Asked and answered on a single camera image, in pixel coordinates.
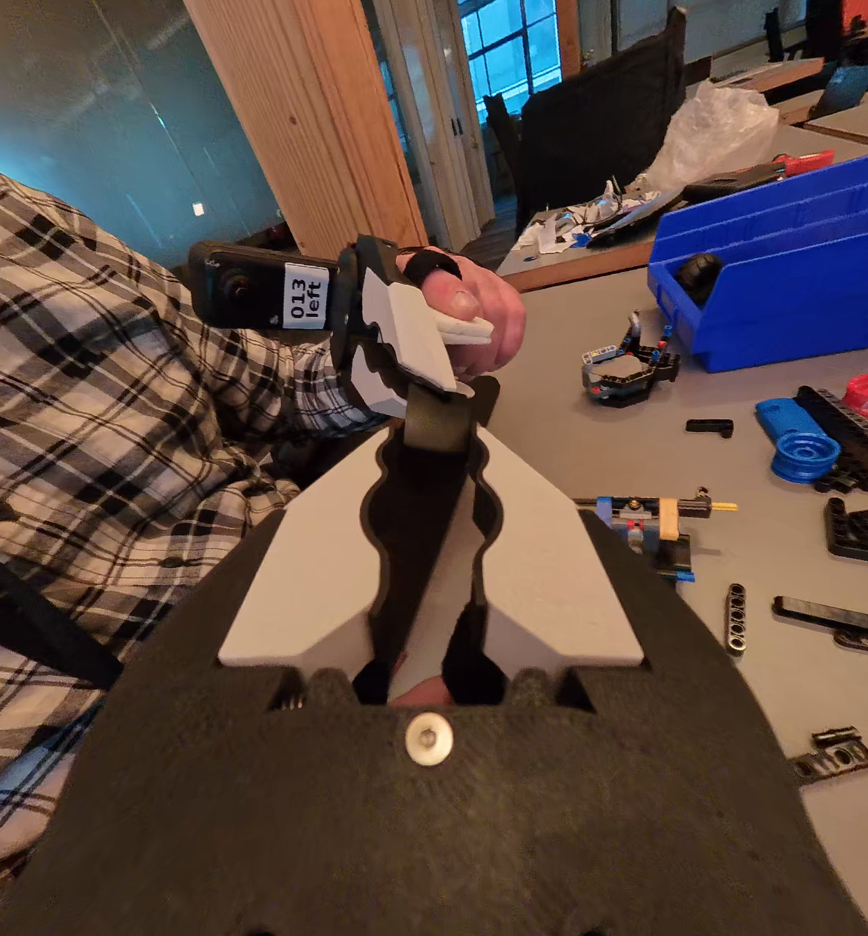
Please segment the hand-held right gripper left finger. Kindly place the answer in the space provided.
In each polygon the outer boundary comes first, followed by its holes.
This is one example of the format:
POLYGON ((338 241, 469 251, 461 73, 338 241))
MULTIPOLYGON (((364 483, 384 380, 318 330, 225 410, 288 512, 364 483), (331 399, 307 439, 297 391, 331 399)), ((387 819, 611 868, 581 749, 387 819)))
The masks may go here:
POLYGON ((223 666, 355 677, 373 659, 368 613, 381 556, 362 508, 381 482, 380 451, 392 432, 371 434, 290 503, 218 650, 223 666))

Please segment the black and orange brick assembly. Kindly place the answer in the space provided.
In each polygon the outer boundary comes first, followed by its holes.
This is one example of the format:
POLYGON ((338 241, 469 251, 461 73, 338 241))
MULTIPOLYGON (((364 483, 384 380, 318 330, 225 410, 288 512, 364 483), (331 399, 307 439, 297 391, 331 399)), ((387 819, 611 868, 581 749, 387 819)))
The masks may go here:
POLYGON ((574 504, 585 516, 595 514, 674 586, 696 580, 690 536, 681 532, 681 520, 708 520, 714 513, 739 510, 734 503, 715 501, 706 487, 686 499, 600 496, 577 498, 574 504))

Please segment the blue plastic bin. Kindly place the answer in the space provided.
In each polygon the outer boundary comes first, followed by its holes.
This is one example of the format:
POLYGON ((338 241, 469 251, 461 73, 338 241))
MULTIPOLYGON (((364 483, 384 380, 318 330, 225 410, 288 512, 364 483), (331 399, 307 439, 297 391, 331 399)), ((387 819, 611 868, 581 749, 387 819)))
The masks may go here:
POLYGON ((648 285, 708 372, 868 348, 868 156, 664 215, 648 285), (698 307, 674 278, 725 265, 698 307))

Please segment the person's left forearm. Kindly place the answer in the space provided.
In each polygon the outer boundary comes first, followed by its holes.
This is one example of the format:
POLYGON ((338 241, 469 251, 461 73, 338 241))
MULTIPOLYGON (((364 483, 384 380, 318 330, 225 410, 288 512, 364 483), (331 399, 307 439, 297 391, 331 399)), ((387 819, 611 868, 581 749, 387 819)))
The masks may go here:
POLYGON ((247 332, 250 374, 248 430, 264 443, 339 439, 389 420, 357 404, 344 387, 328 340, 285 344, 247 332))

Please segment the person's plaid shirt torso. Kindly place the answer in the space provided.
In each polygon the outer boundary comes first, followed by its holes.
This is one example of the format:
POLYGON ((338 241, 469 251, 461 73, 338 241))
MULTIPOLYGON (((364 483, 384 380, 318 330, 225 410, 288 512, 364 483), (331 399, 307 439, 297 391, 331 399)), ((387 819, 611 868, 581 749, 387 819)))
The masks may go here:
POLYGON ((248 430, 246 334, 0 174, 0 560, 124 663, 298 494, 248 430))

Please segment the brown wooden board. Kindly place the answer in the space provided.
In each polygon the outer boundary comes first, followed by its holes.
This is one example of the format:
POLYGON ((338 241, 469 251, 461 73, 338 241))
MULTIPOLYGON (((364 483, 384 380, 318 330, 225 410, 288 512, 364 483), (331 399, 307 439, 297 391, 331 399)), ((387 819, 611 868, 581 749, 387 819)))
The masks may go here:
POLYGON ((578 283, 646 267, 654 243, 654 236, 646 236, 595 249, 568 248, 560 253, 511 250, 498 276, 522 294, 578 283))

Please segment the wooden pillar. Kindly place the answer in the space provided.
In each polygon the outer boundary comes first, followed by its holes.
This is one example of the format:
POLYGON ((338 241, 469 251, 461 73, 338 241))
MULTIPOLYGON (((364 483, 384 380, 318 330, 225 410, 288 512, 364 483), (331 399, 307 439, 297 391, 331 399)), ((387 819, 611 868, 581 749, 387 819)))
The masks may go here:
POLYGON ((185 7, 303 254, 428 243, 362 2, 185 7))

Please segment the crumpled packaging scraps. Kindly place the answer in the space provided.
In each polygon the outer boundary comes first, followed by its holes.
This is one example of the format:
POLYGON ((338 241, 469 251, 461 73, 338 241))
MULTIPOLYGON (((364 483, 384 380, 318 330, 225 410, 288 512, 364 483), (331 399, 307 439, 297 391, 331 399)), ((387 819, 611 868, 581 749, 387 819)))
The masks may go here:
POLYGON ((608 247, 656 230, 663 215, 686 205, 683 190, 626 191, 610 180, 602 195, 586 203, 535 216, 512 250, 534 258, 571 249, 608 247))

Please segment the black flat liftarm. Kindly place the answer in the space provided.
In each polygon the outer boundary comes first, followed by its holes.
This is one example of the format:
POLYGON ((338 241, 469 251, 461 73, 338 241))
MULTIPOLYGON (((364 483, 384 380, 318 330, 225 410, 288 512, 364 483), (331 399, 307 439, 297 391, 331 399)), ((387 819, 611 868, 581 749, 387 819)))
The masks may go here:
POLYGON ((868 614, 851 609, 778 595, 772 600, 772 612, 781 618, 868 636, 868 614))

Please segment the blue toy wheel rim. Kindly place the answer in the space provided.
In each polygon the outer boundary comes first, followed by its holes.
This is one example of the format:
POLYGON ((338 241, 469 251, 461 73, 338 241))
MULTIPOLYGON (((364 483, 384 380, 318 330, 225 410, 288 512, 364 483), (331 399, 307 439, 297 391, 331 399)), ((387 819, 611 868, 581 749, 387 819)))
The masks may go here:
POLYGON ((813 484, 835 466, 841 446, 826 435, 791 430, 775 440, 771 471, 780 479, 813 484))

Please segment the black rubber tyre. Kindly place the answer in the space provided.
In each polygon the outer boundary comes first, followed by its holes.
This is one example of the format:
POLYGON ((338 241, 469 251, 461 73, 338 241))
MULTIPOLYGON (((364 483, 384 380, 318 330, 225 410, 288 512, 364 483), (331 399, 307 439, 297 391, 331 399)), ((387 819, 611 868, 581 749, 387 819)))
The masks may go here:
POLYGON ((710 298, 724 261, 714 253, 696 253, 678 268, 674 278, 688 298, 702 307, 710 298))

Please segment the paned window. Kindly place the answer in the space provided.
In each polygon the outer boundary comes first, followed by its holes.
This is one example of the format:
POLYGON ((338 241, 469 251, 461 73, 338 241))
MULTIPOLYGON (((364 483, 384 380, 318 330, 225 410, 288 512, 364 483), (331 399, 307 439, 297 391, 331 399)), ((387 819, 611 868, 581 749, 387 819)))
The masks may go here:
POLYGON ((517 114, 531 95, 562 78, 553 1, 468 1, 459 5, 472 86, 481 114, 499 95, 517 114))

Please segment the long black beam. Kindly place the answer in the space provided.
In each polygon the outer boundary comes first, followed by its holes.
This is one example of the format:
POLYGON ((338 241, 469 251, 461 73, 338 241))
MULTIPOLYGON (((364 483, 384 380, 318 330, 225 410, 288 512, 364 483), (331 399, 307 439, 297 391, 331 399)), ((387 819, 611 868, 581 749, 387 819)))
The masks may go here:
POLYGON ((841 449, 834 466, 814 481, 814 488, 821 493, 868 492, 868 420, 827 390, 802 385, 794 401, 841 449))

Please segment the black plate with pins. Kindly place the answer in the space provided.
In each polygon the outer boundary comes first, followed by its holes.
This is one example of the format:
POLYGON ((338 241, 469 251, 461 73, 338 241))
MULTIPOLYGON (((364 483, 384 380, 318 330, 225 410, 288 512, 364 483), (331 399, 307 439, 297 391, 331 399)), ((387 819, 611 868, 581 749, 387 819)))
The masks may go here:
POLYGON ((809 752, 789 758, 799 786, 868 769, 868 747, 855 726, 815 732, 811 740, 812 749, 809 752))

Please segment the clear plastic bag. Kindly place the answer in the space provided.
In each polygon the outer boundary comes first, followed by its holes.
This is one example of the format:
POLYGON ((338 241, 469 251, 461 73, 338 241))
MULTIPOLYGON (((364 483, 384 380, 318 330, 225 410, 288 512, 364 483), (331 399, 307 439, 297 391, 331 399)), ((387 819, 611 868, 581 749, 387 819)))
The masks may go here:
POLYGON ((772 155, 779 123, 764 95, 704 82, 674 114, 660 151, 631 187, 664 193, 761 164, 772 155))

